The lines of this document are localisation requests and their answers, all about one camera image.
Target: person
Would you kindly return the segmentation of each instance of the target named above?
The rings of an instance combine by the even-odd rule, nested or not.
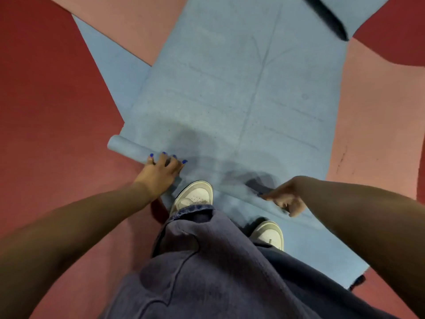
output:
[[[149,157],[134,183],[55,209],[0,242],[0,317],[28,318],[51,285],[121,221],[159,198],[184,166]],[[294,177],[262,196],[290,216],[305,206],[425,317],[425,209],[382,189]],[[273,222],[248,238],[191,184],[140,273],[102,318],[393,318],[282,251]]]

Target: left hand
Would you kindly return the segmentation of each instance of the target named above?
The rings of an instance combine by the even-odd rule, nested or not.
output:
[[[183,167],[184,164],[175,157],[169,157],[167,154],[161,153],[156,163],[153,157],[147,159],[143,170],[134,182],[142,184],[151,197],[150,201],[153,201],[166,192]]]

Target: foot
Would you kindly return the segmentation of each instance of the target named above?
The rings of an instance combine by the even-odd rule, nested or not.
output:
[[[213,203],[213,188],[204,181],[199,180],[192,182],[178,195],[171,207],[170,215],[176,211],[190,205],[212,204]]]
[[[275,248],[283,251],[284,250],[284,235],[279,225],[271,220],[262,222],[252,232],[252,239],[259,239],[260,241],[266,242],[273,245]]]

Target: pink floor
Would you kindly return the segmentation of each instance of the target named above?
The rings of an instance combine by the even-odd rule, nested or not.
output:
[[[92,7],[96,5],[96,0],[77,1],[91,2]],[[142,20],[147,24],[143,26],[146,35],[133,45],[139,56],[149,63],[154,62],[185,0],[158,6],[157,2],[160,1],[143,3],[146,11],[147,5],[151,5],[156,7],[156,12],[151,21]],[[81,10],[78,3],[71,5]],[[331,179],[376,181],[376,185],[388,186],[388,189],[412,197],[416,196],[417,188],[418,197],[425,197],[425,177],[422,177],[425,174],[420,172],[418,177],[417,173],[418,168],[423,170],[425,166],[424,158],[421,161],[422,122],[418,121],[420,127],[415,130],[397,125],[396,132],[384,133],[382,136],[390,136],[394,145],[393,150],[388,151],[388,148],[375,147],[373,141],[380,144],[381,138],[365,138],[353,128],[358,124],[356,119],[364,119],[364,115],[351,111],[353,105],[373,107],[395,97],[415,107],[415,111],[406,115],[397,111],[397,106],[392,105],[392,111],[382,107],[385,112],[391,112],[385,115],[387,125],[397,124],[397,120],[392,120],[395,114],[401,114],[407,122],[423,116],[425,100],[421,87],[400,84],[397,78],[411,80],[414,76],[418,85],[423,85],[425,57],[421,50],[425,47],[422,37],[425,36],[425,19],[419,9],[424,8],[425,0],[390,0],[358,31],[357,40],[350,44],[329,171]],[[50,0],[0,0],[0,11],[3,31],[0,96],[5,103],[0,131],[6,142],[6,150],[0,156],[1,165],[6,166],[0,171],[5,184],[0,199],[2,236],[42,217],[52,208],[132,181],[141,165],[106,149],[109,137],[119,133],[123,121],[71,14]],[[162,14],[168,16],[164,15],[166,19],[159,24],[160,32],[157,33],[155,25],[162,20]],[[148,42],[147,48],[138,48],[140,40],[151,43]],[[371,67],[379,69],[366,71]],[[365,73],[377,74],[369,78],[380,81],[378,88],[390,89],[396,84],[397,87],[392,87],[396,94],[371,90],[370,83],[362,78]],[[394,76],[395,80],[386,79],[385,75]],[[377,115],[363,120],[367,123],[362,125],[366,132],[375,134],[374,127],[382,117],[379,110],[372,112]],[[405,143],[406,136],[412,141]],[[380,168],[382,162],[365,158],[365,146],[375,148],[372,150],[374,159],[390,159],[386,163],[396,162],[398,166],[406,166],[408,161],[408,168],[400,168],[394,175],[385,174],[388,168]],[[347,159],[338,168],[344,156]],[[67,271],[33,317],[97,316],[122,275],[139,268],[149,257],[159,228],[160,222],[155,220],[150,209],[123,222]],[[355,290],[356,295],[401,318],[415,318],[378,275],[369,270],[366,277],[366,283]]]

